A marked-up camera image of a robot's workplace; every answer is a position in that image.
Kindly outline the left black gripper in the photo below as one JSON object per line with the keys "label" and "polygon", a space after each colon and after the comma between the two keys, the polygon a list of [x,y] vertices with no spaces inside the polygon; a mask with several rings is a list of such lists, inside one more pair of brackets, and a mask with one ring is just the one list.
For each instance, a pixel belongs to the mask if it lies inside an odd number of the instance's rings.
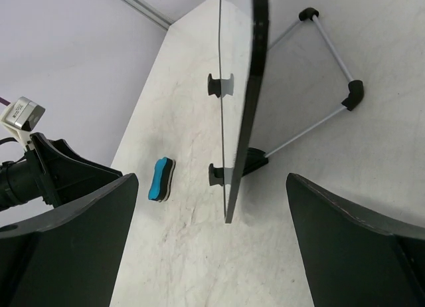
{"label": "left black gripper", "polygon": [[80,157],[64,139],[31,134],[25,158],[47,205],[60,207],[123,176],[122,172]]}

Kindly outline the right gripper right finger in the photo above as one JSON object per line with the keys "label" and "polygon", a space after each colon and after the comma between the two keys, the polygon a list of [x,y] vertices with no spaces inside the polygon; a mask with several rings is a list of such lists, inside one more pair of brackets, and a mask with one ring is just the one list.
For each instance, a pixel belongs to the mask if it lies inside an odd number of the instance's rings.
{"label": "right gripper right finger", "polygon": [[294,173],[288,203],[315,306],[423,306],[424,228]]}

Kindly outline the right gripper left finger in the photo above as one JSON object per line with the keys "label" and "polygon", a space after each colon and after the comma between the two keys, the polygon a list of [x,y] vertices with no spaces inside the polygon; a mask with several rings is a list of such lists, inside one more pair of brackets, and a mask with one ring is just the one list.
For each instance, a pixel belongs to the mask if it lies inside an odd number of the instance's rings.
{"label": "right gripper left finger", "polygon": [[1,228],[2,306],[109,306],[137,199],[127,174]]}

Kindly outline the blue bone-shaped eraser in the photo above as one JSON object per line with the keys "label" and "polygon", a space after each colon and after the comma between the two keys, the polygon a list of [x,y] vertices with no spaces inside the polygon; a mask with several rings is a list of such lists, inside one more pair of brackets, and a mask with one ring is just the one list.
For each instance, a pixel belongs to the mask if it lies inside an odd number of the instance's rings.
{"label": "blue bone-shaped eraser", "polygon": [[175,160],[168,157],[163,157],[156,162],[148,193],[150,201],[162,202],[168,200],[175,164]]}

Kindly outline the small black-framed whiteboard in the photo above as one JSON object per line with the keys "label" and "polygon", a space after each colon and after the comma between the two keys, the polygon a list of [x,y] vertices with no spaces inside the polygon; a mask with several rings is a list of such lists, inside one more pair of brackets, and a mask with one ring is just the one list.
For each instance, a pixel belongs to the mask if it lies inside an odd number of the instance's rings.
{"label": "small black-framed whiteboard", "polygon": [[219,78],[208,94],[220,100],[222,167],[209,166],[210,185],[223,188],[224,222],[230,224],[240,182],[268,163],[249,146],[266,66],[269,0],[219,0]]}

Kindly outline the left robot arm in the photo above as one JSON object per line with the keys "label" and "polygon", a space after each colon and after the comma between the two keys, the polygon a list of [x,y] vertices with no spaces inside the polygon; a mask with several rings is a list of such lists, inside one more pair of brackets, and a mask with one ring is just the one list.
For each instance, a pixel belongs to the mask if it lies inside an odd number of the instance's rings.
{"label": "left robot arm", "polygon": [[64,139],[30,135],[31,148],[18,161],[1,163],[1,210],[39,197],[59,207],[123,176],[122,172],[79,156]]}

